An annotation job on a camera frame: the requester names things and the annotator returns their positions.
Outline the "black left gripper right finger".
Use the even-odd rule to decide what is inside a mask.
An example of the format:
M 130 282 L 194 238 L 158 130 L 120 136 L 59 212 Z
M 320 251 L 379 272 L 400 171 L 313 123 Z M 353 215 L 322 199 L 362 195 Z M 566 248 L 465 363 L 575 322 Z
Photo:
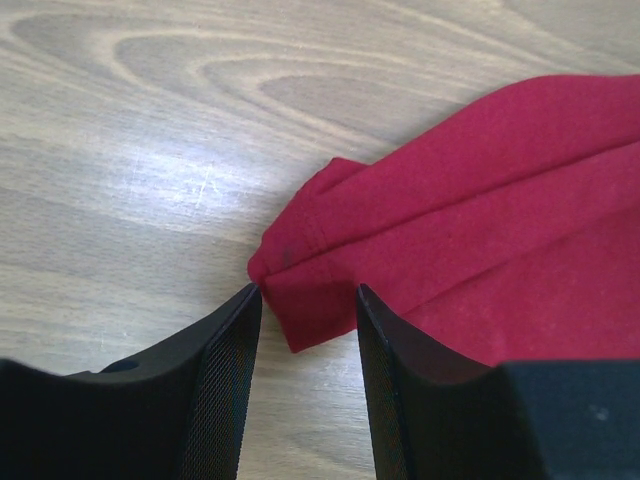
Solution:
M 396 315 L 368 286 L 357 334 L 380 479 L 635 479 L 635 360 L 490 367 Z

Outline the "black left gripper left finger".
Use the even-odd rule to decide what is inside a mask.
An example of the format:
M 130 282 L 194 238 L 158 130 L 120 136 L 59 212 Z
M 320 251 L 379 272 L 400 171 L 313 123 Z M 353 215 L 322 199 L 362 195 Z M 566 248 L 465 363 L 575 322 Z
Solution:
M 1 362 L 5 479 L 233 479 L 262 300 L 250 284 L 216 311 L 99 372 Z

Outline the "dark red t shirt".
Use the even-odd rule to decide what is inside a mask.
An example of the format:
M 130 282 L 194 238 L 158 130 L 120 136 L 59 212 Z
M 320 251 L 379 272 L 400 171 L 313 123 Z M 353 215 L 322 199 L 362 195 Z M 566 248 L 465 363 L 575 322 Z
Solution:
M 639 354 L 639 79 L 556 75 L 482 97 L 366 165 L 332 160 L 248 263 L 299 352 L 355 291 L 485 365 Z

